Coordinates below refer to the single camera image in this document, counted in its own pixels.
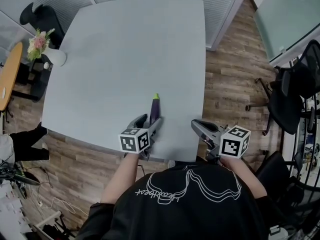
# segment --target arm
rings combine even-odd
[[[128,153],[105,187],[101,203],[115,204],[118,198],[136,181],[139,155]]]
[[[255,199],[267,196],[265,187],[241,159],[221,156],[220,161],[226,168],[233,171],[244,181]]]
[[[98,240],[110,230],[115,203],[135,181],[138,154],[127,154],[103,191],[100,203],[90,207],[87,220],[78,232],[76,240]]]

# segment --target white table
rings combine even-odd
[[[150,114],[159,93],[163,125],[151,157],[194,161],[202,117],[205,17],[201,0],[114,0],[81,8],[48,83],[42,125],[119,150],[118,134]]]

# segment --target black t-shirt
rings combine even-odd
[[[139,179],[115,205],[92,205],[76,239],[268,239],[267,198],[222,166],[175,166]]]

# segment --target wooden desk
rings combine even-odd
[[[38,98],[29,95],[26,93],[22,93],[19,91],[15,91],[15,81],[18,74],[20,60],[22,56],[23,45],[22,42],[19,42],[15,45],[15,47],[10,52],[4,67],[2,69],[2,73],[0,74],[0,111],[5,111],[6,107],[10,101],[11,95],[37,101]]]

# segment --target person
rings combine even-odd
[[[121,161],[77,240],[260,240],[277,225],[277,208],[241,159],[182,163],[136,181],[138,160]]]
[[[7,162],[14,166],[18,161],[49,160],[50,155],[45,143],[42,143],[42,149],[32,147],[47,134],[47,128],[40,122],[30,131],[0,135],[0,164]]]

